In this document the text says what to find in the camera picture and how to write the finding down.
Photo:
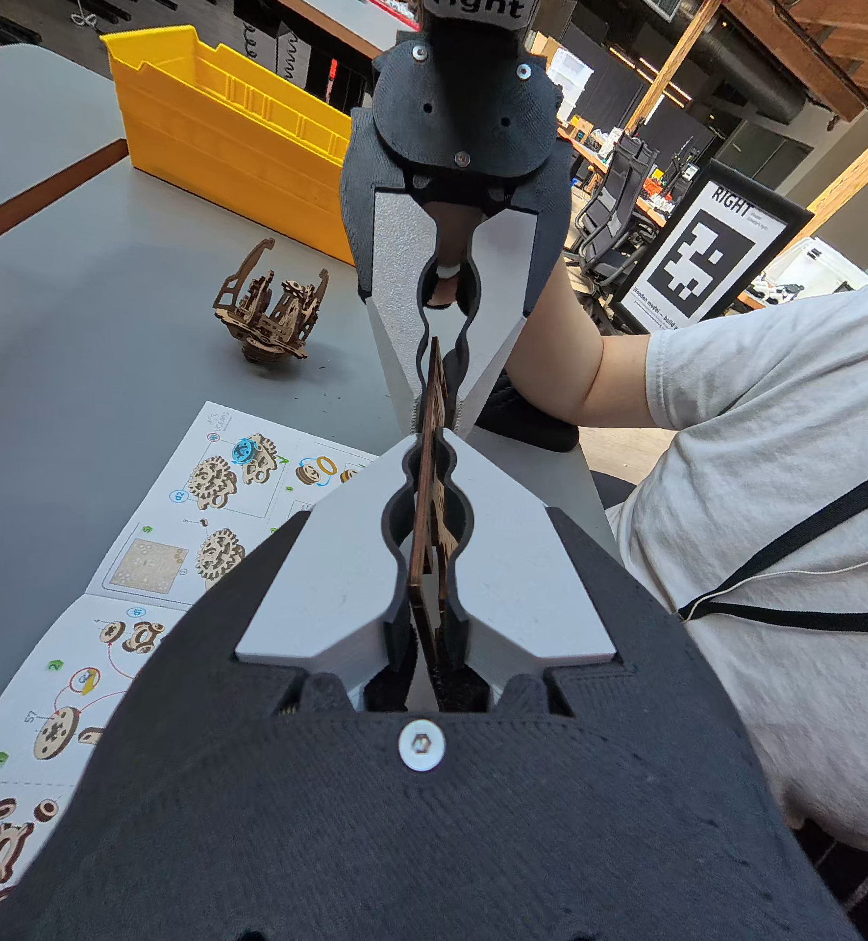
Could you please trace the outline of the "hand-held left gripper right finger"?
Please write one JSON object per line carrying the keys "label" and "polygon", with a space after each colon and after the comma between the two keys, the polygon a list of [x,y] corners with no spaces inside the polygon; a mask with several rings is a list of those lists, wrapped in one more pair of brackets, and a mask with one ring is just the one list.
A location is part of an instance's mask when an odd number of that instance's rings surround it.
{"label": "hand-held left gripper right finger", "polygon": [[580,447],[554,453],[487,431],[471,442],[442,437],[446,481],[471,519],[452,558],[468,624],[460,651],[487,683],[488,703],[513,676],[611,662],[615,646],[548,514],[577,510],[579,528],[616,547]]}

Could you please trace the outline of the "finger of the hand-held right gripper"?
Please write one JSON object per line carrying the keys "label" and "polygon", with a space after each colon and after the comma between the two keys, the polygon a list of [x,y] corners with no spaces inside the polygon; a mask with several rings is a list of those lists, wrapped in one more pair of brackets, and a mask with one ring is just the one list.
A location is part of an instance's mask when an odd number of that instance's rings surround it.
{"label": "finger of the hand-held right gripper", "polygon": [[403,436],[415,433],[429,341],[422,312],[424,272],[438,247],[435,220],[406,193],[378,191],[373,210],[372,285],[366,306]]}
{"label": "finger of the hand-held right gripper", "polygon": [[472,235],[475,311],[447,355],[451,429],[461,439],[474,428],[525,325],[534,230],[535,216],[505,209]]}

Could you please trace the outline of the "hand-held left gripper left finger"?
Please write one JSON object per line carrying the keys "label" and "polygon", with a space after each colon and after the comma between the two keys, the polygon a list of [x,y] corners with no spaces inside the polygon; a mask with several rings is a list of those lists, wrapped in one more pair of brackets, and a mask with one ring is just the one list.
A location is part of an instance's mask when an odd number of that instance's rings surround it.
{"label": "hand-held left gripper left finger", "polygon": [[399,710],[418,641],[402,548],[415,523],[416,435],[318,501],[235,653],[335,675],[358,710]]}

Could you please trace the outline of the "wooden puzzle parts sheet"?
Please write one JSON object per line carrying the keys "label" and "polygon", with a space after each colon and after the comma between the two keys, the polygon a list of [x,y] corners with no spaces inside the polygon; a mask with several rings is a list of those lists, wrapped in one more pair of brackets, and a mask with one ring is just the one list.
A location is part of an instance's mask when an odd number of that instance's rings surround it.
{"label": "wooden puzzle parts sheet", "polygon": [[438,643],[447,598],[447,566],[456,540],[443,520],[444,486],[437,471],[437,431],[446,416],[447,387],[439,339],[430,341],[428,377],[420,424],[416,510],[408,559],[407,594],[425,661],[440,664]]}

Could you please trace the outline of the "person's right forearm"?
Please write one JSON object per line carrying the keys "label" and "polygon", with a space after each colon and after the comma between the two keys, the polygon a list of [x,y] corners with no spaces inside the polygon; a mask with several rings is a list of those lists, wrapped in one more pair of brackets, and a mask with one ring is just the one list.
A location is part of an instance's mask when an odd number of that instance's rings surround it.
{"label": "person's right forearm", "polygon": [[548,415],[580,427],[664,428],[645,385],[650,337],[601,336],[560,258],[507,362],[516,390]]}

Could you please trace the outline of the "grey desk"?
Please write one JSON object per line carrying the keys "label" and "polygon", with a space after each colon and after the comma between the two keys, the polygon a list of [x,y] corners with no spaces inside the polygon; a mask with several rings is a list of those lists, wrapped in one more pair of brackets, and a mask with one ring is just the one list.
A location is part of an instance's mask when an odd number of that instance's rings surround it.
{"label": "grey desk", "polygon": [[329,272],[306,361],[252,365],[216,320],[267,235],[125,160],[0,237],[0,694],[205,402],[366,453],[401,438],[351,266],[279,234],[264,259]]}

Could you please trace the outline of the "adjoining brown-edged desk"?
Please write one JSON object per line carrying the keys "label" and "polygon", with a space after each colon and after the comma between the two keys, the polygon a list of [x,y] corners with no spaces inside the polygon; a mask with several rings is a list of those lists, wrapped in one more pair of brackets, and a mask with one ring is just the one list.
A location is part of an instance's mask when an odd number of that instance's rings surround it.
{"label": "adjoining brown-edged desk", "polygon": [[39,46],[0,46],[0,235],[127,154],[112,81]]}

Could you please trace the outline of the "person's right hand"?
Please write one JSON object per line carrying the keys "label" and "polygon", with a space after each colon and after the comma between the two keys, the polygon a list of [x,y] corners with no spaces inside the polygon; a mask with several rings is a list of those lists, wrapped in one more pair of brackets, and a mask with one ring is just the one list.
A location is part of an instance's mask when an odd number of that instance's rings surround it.
{"label": "person's right hand", "polygon": [[433,310],[448,308],[455,300],[462,265],[474,230],[485,218],[477,206],[457,205],[442,201],[429,201],[424,210],[438,225],[439,249],[437,258],[438,279],[424,300],[424,305]]}

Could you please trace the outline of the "black office chair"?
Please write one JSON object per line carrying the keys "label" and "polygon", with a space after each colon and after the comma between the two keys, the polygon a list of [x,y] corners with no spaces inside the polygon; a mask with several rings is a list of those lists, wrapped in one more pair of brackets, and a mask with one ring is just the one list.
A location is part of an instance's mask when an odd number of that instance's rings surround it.
{"label": "black office chair", "polygon": [[657,155],[635,136],[624,134],[616,143],[601,186],[575,220],[579,238],[572,253],[581,276],[594,278],[598,263],[627,234],[637,199]]}

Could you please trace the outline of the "partly built wooden model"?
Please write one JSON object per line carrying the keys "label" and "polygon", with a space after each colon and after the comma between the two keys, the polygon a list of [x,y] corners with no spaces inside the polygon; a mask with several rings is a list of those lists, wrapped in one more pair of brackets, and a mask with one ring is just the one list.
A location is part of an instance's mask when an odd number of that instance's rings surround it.
{"label": "partly built wooden model", "polygon": [[317,322],[329,285],[326,269],[320,272],[318,286],[285,280],[281,284],[282,296],[275,303],[274,310],[269,312],[273,270],[266,276],[255,278],[246,293],[243,293],[243,288],[263,252],[274,246],[272,237],[260,241],[248,253],[238,271],[223,282],[214,303],[216,317],[241,342],[243,355],[251,362],[274,363],[285,356],[306,359],[306,341]]}

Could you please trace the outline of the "black wrist rest pad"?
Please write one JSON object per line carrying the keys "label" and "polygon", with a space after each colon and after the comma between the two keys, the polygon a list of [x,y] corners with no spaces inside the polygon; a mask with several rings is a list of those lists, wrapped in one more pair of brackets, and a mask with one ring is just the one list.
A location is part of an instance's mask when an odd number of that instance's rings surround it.
{"label": "black wrist rest pad", "polygon": [[513,386],[506,371],[500,373],[476,425],[554,453],[569,453],[580,442],[577,425],[552,417],[529,403]]}

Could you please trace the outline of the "framed marker sign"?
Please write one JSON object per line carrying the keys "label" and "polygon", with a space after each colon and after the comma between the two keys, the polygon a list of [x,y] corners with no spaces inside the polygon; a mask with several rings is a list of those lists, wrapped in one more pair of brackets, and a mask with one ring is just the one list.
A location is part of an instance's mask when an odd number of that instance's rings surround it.
{"label": "framed marker sign", "polygon": [[654,334],[721,316],[813,213],[715,159],[616,290],[615,325]]}

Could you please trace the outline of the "nested yellow storage bins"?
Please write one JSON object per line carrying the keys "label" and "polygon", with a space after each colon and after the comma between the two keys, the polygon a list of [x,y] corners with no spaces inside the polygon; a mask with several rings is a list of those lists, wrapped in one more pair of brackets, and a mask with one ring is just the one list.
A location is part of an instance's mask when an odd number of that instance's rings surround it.
{"label": "nested yellow storage bins", "polygon": [[349,117],[191,25],[106,34],[133,165],[353,264]]}

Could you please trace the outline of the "person in white t-shirt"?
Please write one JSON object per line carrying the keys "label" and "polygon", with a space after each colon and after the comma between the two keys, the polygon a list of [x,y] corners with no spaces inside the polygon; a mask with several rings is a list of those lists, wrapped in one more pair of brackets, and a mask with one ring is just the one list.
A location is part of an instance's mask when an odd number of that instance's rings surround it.
{"label": "person in white t-shirt", "polygon": [[[674,613],[868,479],[868,286],[657,334],[646,396],[677,434],[608,517]],[[687,629],[787,819],[868,851],[868,633],[700,612]]]}

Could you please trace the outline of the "white plastic crate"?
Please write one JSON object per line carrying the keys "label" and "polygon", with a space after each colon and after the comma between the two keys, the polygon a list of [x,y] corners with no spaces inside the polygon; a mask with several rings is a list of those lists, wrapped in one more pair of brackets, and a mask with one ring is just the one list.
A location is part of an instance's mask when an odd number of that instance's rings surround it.
{"label": "white plastic crate", "polygon": [[753,284],[765,303],[855,291],[868,273],[817,237],[804,237],[775,258]]}

